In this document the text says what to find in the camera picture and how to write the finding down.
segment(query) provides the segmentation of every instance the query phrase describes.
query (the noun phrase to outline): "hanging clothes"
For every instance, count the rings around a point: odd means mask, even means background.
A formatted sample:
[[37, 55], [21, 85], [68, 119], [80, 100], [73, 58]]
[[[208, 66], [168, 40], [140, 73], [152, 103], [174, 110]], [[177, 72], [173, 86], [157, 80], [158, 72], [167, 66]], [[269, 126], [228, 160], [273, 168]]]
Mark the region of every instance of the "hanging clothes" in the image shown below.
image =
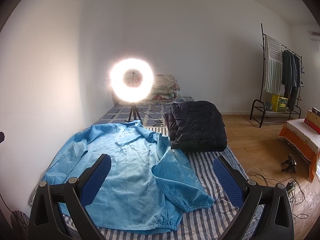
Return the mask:
[[285, 50], [282, 52], [282, 80], [284, 85], [284, 97], [288, 98], [288, 93], [292, 87], [292, 66], [291, 66], [291, 52]]
[[293, 111], [296, 105], [298, 90], [301, 83], [301, 61], [295, 54], [288, 50], [282, 52], [282, 57], [283, 75], [281, 83], [284, 85], [284, 97], [289, 98], [287, 107], [290, 111]]
[[288, 101], [288, 108], [290, 111], [294, 110], [294, 107], [298, 99], [298, 92], [299, 92], [299, 87], [301, 85], [301, 72], [302, 72], [301, 61], [299, 57], [297, 57], [297, 55], [294, 54], [293, 60], [294, 60], [294, 65], [296, 70], [296, 86], [291, 88], [291, 94]]
[[264, 89], [268, 93], [280, 94], [282, 80], [281, 43], [270, 36], [265, 36], [265, 81]]

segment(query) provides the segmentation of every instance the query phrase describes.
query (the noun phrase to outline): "box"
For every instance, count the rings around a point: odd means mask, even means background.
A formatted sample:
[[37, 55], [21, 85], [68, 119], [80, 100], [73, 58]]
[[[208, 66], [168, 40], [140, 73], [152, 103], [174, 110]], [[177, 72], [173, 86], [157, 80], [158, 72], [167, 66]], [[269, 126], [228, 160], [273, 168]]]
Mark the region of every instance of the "box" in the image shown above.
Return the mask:
[[307, 113], [307, 119], [310, 122], [313, 122], [317, 127], [320, 127], [320, 117], [310, 110]]
[[316, 109], [316, 108], [312, 108], [312, 112], [313, 113], [315, 113], [317, 116], [319, 116], [320, 117], [320, 111], [318, 110], [318, 109]]
[[273, 104], [272, 110], [275, 112], [285, 112], [287, 108], [288, 99], [278, 95], [272, 95], [271, 103]]
[[318, 134], [320, 134], [320, 127], [316, 126], [313, 122], [308, 120], [307, 118], [304, 119], [304, 122], [309, 125], [313, 130], [315, 130]]

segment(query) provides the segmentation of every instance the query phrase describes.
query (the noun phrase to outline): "ring light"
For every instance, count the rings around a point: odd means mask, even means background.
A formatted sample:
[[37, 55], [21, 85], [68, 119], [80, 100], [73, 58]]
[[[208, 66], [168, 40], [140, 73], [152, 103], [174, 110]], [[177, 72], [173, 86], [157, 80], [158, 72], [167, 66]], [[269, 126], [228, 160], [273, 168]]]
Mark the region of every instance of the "ring light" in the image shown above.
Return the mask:
[[[138, 70], [142, 76], [142, 83], [139, 87], [128, 87], [123, 82], [123, 76], [129, 69]], [[122, 60], [114, 66], [111, 71], [111, 86], [116, 95], [128, 102], [138, 102], [144, 99], [151, 90], [153, 74], [148, 63], [134, 58]]]

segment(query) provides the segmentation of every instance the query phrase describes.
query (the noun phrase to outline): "bed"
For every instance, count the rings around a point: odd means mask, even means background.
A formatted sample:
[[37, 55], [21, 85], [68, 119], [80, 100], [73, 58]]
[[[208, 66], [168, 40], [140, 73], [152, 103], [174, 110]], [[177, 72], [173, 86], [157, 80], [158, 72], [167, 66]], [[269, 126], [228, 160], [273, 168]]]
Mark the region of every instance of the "bed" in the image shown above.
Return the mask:
[[[193, 99], [189, 96], [178, 95], [177, 102], [184, 101], [193, 101]], [[160, 132], [164, 135], [169, 135], [167, 128], [162, 126], [162, 123], [165, 123], [162, 114], [169, 111], [170, 105], [171, 103], [162, 105], [137, 105], [140, 111], [149, 115], [148, 116], [143, 113], [140, 114], [143, 125], [147, 129]], [[115, 106], [100, 120], [98, 120], [96, 124], [124, 123], [128, 118], [129, 111], [130, 105]], [[217, 239], [219, 236], [221, 236], [239, 209], [231, 204], [226, 193], [219, 184], [217, 177], [212, 171], [212, 161], [218, 155], [222, 155], [234, 169], [239, 170], [245, 178], [248, 177], [229, 147], [227, 147], [223, 152], [200, 152], [197, 154], [185, 152], [185, 154], [206, 192], [217, 200], [216, 204], [214, 204], [209, 210], [200, 209], [193, 212], [184, 213], [181, 223], [175, 232], [155, 235], [140, 235], [115, 229], [98, 227], [99, 231], [106, 238], [106, 240], [207, 240]], [[259, 206], [256, 215], [243, 239], [250, 238], [257, 225], [261, 212], [262, 207]], [[78, 234], [72, 219], [67, 215], [64, 215], [64, 219], [70, 229], [71, 234], [74, 238], [76, 238]]]

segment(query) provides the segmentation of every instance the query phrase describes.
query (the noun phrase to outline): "metal coat rack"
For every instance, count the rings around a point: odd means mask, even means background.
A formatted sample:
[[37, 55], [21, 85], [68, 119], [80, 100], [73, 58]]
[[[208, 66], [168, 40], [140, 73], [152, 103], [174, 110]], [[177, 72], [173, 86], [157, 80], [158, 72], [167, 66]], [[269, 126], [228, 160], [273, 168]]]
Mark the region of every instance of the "metal coat rack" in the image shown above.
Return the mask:
[[[301, 87], [303, 87], [303, 85], [301, 84], [300, 87], [299, 87], [299, 94], [298, 94], [298, 98], [297, 98], [297, 104], [295, 105], [295, 107], [299, 110], [299, 112], [297, 112], [296, 110], [293, 110], [293, 111], [290, 111], [289, 109], [286, 109], [285, 112], [276, 112], [276, 111], [268, 111], [266, 110], [266, 105], [264, 102], [261, 101], [261, 98], [262, 98], [262, 91], [263, 91], [263, 82], [264, 82], [264, 70], [265, 70], [265, 52], [264, 52], [264, 46], [265, 46], [265, 34], [263, 33], [263, 28], [262, 28], [262, 24], [261, 24], [261, 32], [262, 32], [262, 49], [263, 49], [263, 73], [262, 73], [262, 82], [261, 82], [261, 91], [260, 91], [260, 98], [259, 99], [255, 99], [252, 103], [252, 107], [251, 107], [251, 113], [250, 113], [250, 120], [253, 119], [255, 120], [257, 123], [259, 123], [259, 128], [261, 128], [262, 124], [263, 123], [284, 123], [286, 122], [287, 120], [291, 120], [291, 119], [294, 119], [292, 116], [293, 115], [299, 115], [298, 118], [300, 118], [301, 116], [301, 108], [298, 106], [298, 103], [300, 101], [300, 92], [301, 92]], [[302, 56], [299, 56], [298, 54], [294, 53], [291, 49], [289, 49], [287, 46], [284, 46], [283, 44], [281, 44], [284, 48], [286, 48], [288, 51], [290, 51], [291, 53], [295, 54], [298, 58], [300, 58], [301, 60], [301, 71], [302, 73], [304, 74], [303, 72], [303, 68], [302, 67]], [[256, 102], [262, 104], [262, 106], [256, 106]], [[253, 110], [254, 109], [257, 109], [258, 111], [260, 111], [262, 113], [261, 116], [252, 116], [253, 114]], [[269, 113], [272, 113], [272, 114], [281, 114], [281, 116], [265, 116]], [[270, 119], [270, 118], [277, 118], [277, 119], [284, 119], [283, 121], [280, 121], [280, 122], [264, 122], [264, 119], [267, 118], [267, 119]]]

